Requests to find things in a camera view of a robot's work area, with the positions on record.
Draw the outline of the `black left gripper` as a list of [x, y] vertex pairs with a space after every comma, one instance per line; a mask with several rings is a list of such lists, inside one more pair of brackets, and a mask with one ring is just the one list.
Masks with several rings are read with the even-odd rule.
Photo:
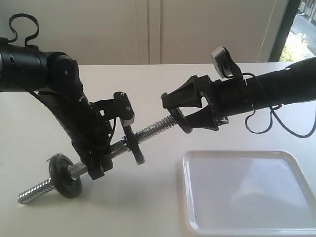
[[92, 180], [99, 179], [113, 168], [110, 142], [114, 128], [105, 120], [95, 103], [89, 102], [87, 97], [80, 97], [80, 121], [72, 136], [72, 145], [79, 155], [83, 155], [82, 162], [88, 169]]

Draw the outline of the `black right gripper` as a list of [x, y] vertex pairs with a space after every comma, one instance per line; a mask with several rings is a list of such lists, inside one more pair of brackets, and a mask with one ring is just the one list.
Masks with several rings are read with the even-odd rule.
[[[202, 108], [201, 98], [208, 105]], [[191, 128], [218, 131], [218, 123], [228, 123], [228, 117], [253, 111], [249, 87], [242, 79], [211, 81], [209, 76], [191, 76], [183, 85], [171, 93], [161, 95], [165, 109], [182, 107], [202, 108], [187, 115]]]

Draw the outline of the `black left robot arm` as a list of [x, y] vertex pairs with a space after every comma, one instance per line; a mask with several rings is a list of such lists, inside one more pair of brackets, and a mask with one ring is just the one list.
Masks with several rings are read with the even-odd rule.
[[113, 168], [109, 122], [86, 97], [79, 66], [66, 53], [42, 52], [1, 38], [0, 90], [28, 92], [43, 103], [69, 135], [93, 180]]

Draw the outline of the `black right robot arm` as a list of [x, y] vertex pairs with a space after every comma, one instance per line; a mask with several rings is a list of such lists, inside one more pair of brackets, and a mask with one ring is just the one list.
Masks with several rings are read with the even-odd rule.
[[238, 72], [215, 81], [208, 75], [193, 75], [173, 92], [162, 94], [162, 106], [190, 133], [194, 128], [217, 131], [231, 116], [316, 98], [315, 58], [246, 79], [244, 75]]

